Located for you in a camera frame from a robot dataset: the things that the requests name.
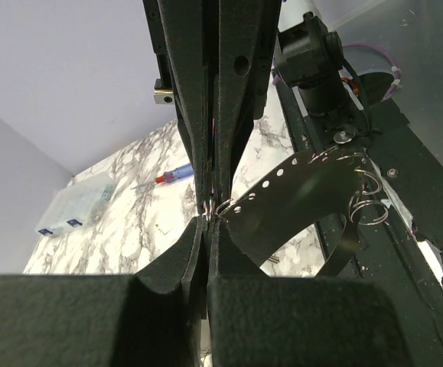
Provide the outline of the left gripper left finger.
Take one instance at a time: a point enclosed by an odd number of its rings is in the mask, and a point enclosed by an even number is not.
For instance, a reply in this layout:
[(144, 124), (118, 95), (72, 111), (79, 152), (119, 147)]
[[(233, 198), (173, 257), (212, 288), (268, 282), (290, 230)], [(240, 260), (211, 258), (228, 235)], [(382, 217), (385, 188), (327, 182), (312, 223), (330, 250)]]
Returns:
[(0, 366), (199, 365), (202, 234), (135, 274), (0, 274)]

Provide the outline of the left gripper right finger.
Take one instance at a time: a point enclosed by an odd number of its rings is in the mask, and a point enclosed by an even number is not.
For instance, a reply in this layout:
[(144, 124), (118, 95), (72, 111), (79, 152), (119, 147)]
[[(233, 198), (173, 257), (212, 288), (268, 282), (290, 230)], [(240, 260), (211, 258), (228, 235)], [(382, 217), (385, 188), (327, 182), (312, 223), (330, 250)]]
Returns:
[(215, 366), (410, 366), (392, 301), (336, 278), (277, 278), (212, 230), (207, 310)]

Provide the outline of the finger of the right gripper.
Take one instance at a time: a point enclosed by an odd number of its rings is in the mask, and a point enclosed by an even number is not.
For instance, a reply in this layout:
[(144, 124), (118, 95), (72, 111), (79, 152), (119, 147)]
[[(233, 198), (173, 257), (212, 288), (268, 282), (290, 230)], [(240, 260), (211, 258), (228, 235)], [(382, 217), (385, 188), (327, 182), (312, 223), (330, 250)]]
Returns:
[(171, 72), (191, 143), (197, 205), (209, 199), (207, 172), (207, 67), (202, 1), (158, 3)]
[(220, 1), (215, 194), (230, 195), (253, 121), (263, 113), (280, 1)]

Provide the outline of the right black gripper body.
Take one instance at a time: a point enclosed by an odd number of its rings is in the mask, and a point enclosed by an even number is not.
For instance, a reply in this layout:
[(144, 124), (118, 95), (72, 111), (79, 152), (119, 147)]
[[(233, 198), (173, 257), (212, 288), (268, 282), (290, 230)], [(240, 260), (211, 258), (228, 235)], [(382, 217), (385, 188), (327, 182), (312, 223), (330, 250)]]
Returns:
[(158, 2), (155, 0), (143, 0), (143, 5), (159, 71), (159, 78), (156, 79), (154, 86), (154, 100), (156, 104), (173, 104), (174, 91)]

